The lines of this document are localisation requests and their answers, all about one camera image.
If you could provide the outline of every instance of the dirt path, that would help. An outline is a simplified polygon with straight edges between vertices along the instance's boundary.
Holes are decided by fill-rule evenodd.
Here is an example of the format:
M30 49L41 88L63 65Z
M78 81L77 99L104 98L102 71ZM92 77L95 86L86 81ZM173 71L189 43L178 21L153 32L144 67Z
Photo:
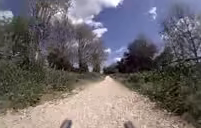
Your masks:
M8 113L0 117L0 128L59 128L66 118L73 128L122 128L128 120L136 128L192 128L109 77L67 99Z

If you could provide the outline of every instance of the bush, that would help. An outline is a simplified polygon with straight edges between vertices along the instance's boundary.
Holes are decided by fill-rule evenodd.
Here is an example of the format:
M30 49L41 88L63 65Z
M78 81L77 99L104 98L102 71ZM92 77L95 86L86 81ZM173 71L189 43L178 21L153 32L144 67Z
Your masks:
M9 60L0 60L0 113L37 105L54 91L68 92L80 80L97 80L99 74L76 74L37 65L22 69Z
M201 127L201 65L126 75L128 87Z

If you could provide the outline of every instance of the shrub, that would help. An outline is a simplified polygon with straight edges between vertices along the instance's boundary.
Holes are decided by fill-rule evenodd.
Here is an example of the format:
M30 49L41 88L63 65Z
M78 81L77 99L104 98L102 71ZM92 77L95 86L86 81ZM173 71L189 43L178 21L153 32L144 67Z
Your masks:
M125 83L201 127L201 65L126 75Z
M44 69L30 65L18 67L9 60L0 60L0 113L7 109L21 109L39 103L46 93L68 92L80 80L97 80L99 74L76 74Z

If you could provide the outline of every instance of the grass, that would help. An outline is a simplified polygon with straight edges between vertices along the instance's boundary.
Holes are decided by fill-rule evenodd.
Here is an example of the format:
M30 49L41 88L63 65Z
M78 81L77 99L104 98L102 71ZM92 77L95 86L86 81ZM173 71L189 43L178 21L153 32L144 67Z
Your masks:
M201 65L113 77L201 128Z
M0 60L0 114L52 100L71 92L78 82L100 80L99 74L77 74L31 66L22 69L10 61Z

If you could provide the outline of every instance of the weeds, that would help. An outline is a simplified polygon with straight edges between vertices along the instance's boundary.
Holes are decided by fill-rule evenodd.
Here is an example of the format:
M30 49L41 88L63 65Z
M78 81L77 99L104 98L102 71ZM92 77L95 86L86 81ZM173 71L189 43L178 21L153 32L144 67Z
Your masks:
M99 74L69 73L37 65L25 70L10 61L0 60L0 114L8 109L35 106L46 93L69 92L80 80L98 78Z
M114 77L201 128L201 65Z

